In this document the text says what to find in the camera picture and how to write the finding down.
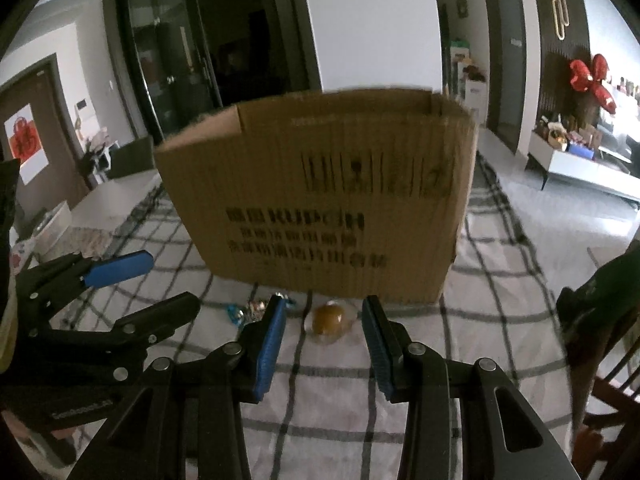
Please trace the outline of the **person's left hand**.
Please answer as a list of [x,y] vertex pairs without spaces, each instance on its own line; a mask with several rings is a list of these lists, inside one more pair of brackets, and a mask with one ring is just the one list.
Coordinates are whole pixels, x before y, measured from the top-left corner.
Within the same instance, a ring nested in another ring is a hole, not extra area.
[[37,450],[56,469],[73,465],[77,454],[73,434],[75,428],[40,432],[27,428],[13,413],[2,410],[1,416],[18,442]]

